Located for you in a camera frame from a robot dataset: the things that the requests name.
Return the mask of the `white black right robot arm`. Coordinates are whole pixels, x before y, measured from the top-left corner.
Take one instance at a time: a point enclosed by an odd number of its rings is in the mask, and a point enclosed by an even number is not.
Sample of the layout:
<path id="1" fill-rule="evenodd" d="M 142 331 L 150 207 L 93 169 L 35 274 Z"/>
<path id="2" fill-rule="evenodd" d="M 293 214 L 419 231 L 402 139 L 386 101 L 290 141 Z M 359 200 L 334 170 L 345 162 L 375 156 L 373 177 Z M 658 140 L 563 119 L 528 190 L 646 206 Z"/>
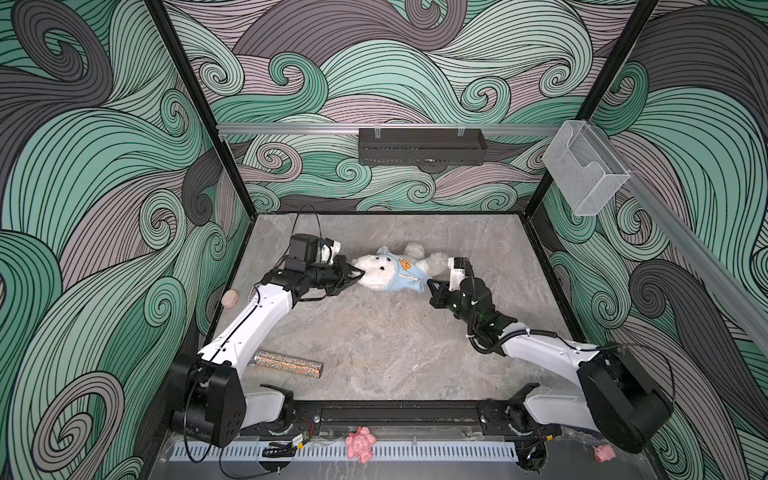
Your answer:
<path id="1" fill-rule="evenodd" d="M 596 346 L 532 328 L 498 311 L 479 279 L 430 280 L 430 303 L 466 325 L 473 349 L 535 364 L 569 382 L 565 389 L 536 382 L 509 400 L 513 429 L 523 434 L 545 426 L 596 432 L 616 447 L 638 453 L 671 418 L 673 397 L 626 344 Z"/>

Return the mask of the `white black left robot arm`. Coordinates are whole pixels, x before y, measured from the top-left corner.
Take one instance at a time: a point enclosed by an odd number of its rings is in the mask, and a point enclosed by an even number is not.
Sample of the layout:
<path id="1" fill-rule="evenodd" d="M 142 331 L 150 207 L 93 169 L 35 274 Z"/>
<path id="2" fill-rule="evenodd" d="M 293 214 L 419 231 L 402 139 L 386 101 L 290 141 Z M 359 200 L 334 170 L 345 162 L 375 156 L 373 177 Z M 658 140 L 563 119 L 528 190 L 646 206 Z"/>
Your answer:
<path id="1" fill-rule="evenodd" d="M 229 445 L 244 428 L 291 421 L 292 394 L 261 386 L 244 391 L 242 377 L 270 331 L 302 297 L 322 290 L 337 296 L 365 272 L 343 255 L 318 265 L 290 260 L 269 270 L 235 320 L 195 354 L 178 354 L 166 376 L 168 429 L 215 447 Z"/>

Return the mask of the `white plush teddy bear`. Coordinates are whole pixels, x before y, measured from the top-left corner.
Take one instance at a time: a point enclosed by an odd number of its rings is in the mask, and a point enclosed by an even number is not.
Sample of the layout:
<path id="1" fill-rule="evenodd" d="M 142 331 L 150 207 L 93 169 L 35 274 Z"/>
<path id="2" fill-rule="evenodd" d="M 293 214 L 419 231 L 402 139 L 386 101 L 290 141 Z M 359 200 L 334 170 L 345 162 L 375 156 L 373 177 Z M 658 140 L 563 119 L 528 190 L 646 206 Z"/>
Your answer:
<path id="1" fill-rule="evenodd" d="M 427 254 L 424 247 L 417 242 L 408 243 L 402 253 L 394 254 L 403 255 L 409 260 L 414 261 L 418 267 L 424 269 L 431 276 L 431 279 L 442 275 L 448 270 L 447 261 L 449 256 L 446 253 L 435 252 Z M 384 287 L 393 274 L 384 269 L 383 265 L 385 262 L 385 259 L 378 259 L 376 253 L 355 259 L 352 265 L 365 271 L 365 275 L 359 280 L 359 283 L 370 290 L 386 292 Z"/>

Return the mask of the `light blue fleece hoodie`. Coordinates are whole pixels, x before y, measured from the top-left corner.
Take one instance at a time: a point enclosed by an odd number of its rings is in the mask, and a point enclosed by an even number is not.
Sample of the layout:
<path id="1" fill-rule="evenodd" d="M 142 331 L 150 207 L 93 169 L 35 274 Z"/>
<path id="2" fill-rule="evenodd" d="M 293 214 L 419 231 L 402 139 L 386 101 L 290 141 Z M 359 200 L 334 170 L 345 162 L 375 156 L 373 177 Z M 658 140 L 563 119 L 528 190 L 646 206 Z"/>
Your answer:
<path id="1" fill-rule="evenodd" d="M 418 267 L 414 261 L 403 255 L 392 253 L 386 246 L 381 247 L 376 252 L 376 257 L 385 259 L 384 269 L 393 274 L 384 287 L 386 292 L 403 289 L 423 292 L 427 282 L 431 279 L 431 276 L 424 269 Z"/>

